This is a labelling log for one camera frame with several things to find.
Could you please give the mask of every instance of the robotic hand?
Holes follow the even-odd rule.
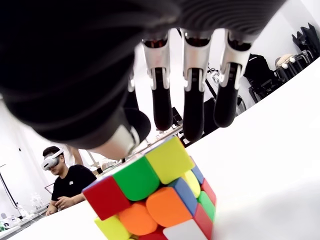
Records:
[[[235,117],[239,79],[250,48],[285,0],[31,0],[0,8],[0,93],[8,109],[41,136],[118,160],[150,131],[125,105],[134,92],[134,48],[142,40],[152,79],[154,122],[172,125],[171,28],[181,28],[184,135],[204,128],[204,82],[211,36],[227,29],[212,121]]]

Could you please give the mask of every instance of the desk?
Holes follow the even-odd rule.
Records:
[[[36,212],[37,214],[34,214],[33,216],[29,218],[24,218],[21,224],[18,226],[12,227],[6,231],[0,232],[0,240],[7,240],[11,238],[12,236],[16,235],[17,233],[21,232],[22,230],[28,228],[30,225],[32,225],[34,222],[38,221],[42,214],[45,214],[47,211],[48,205],[43,206],[42,208],[38,209]]]
[[[17,231],[20,228],[19,226],[14,226],[8,230],[5,231],[0,231],[0,239],[5,239],[7,236],[9,236],[10,234],[14,233],[15,231]]]
[[[187,148],[217,195],[215,240],[320,239],[319,69],[320,59]],[[95,216],[85,201],[10,240],[106,240]]]

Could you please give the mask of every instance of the bottle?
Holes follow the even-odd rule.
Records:
[[[16,203],[16,204],[17,204],[17,208],[18,208],[18,211],[20,212],[21,216],[23,218],[28,217],[29,213],[22,207],[22,205],[20,205],[18,203]]]
[[[45,204],[44,204],[44,201],[42,200],[41,196],[38,193],[36,193],[36,198],[39,202],[40,208],[42,208]]]

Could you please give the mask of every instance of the vr headset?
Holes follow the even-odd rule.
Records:
[[[58,165],[59,163],[59,158],[58,156],[60,154],[62,154],[64,152],[63,149],[60,149],[59,151],[57,151],[55,154],[51,155],[51,156],[47,156],[43,163],[41,164],[41,167],[43,170],[47,171],[50,170],[50,168],[55,167]]]

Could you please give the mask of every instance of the man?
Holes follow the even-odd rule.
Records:
[[[43,151],[43,156],[44,158],[52,156],[59,150],[56,146],[50,146]],[[58,178],[54,182],[46,216],[56,213],[58,209],[63,210],[84,201],[85,196],[81,193],[82,190],[97,179],[88,168],[82,165],[77,164],[68,168],[63,152],[57,158],[58,164],[49,168]]]

